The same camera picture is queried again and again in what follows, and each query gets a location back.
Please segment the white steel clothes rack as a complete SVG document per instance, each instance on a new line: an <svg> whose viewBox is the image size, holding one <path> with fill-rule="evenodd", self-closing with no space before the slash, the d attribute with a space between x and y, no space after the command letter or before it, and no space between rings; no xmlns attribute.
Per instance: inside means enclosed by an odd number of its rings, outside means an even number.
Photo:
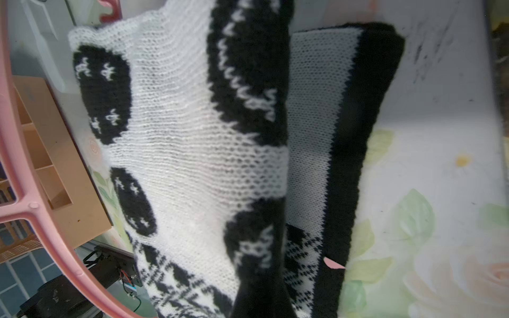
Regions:
<svg viewBox="0 0 509 318"><path fill-rule="evenodd" d="M73 29L66 1L22 1L46 75L64 94L78 94L68 32Z"/></svg>

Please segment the orange plastic file organizer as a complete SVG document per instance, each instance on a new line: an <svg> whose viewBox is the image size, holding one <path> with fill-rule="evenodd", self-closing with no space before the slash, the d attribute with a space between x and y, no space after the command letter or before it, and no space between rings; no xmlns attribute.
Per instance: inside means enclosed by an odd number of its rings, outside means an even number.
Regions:
<svg viewBox="0 0 509 318"><path fill-rule="evenodd" d="M42 197L62 236L75 249L110 230L111 220L46 81L27 76L12 78L22 133ZM15 200L5 172L1 179L1 205ZM9 241L1 241L2 262L44 248L24 219L1 222L1 230L10 235Z"/></svg>

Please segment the pink clothes hanger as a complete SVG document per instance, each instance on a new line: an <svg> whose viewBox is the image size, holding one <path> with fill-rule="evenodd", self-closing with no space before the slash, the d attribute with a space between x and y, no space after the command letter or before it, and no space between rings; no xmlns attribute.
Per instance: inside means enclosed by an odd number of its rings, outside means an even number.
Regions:
<svg viewBox="0 0 509 318"><path fill-rule="evenodd" d="M24 219L30 223L36 236L50 254L53 261L64 275L64 263L76 260L74 249L62 236L50 210L48 202L42 197L42 187L36 179L34 166L29 158L29 151L22 133L21 123L15 100L15 87L11 73L11 62L8 49L7 5L1 3L1 161L7 174L16 200L1 205L1 222L8 223ZM108 291L113 303L120 305L127 313L117 315L106 311L110 317L136 317L137 314L125 307Z"/></svg>

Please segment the smiley plaid black white scarf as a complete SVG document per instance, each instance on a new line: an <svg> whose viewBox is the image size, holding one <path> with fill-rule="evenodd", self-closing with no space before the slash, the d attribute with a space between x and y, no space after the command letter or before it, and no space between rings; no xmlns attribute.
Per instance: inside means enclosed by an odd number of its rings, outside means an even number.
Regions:
<svg viewBox="0 0 509 318"><path fill-rule="evenodd" d="M337 317L386 23L291 32L292 1L167 1L68 36L159 317Z"/></svg>

